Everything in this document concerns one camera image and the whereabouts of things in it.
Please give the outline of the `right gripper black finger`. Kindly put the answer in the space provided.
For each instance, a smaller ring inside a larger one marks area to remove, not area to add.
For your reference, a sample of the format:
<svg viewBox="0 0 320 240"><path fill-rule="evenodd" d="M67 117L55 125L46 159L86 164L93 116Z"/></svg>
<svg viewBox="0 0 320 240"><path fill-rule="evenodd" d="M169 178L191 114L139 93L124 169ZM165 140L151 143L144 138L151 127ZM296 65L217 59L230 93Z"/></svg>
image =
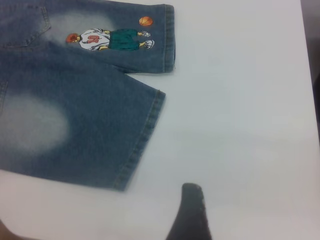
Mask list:
<svg viewBox="0 0 320 240"><path fill-rule="evenodd" d="M180 206L166 237L168 240L212 240L205 198L202 188L195 183L184 183Z"/></svg>

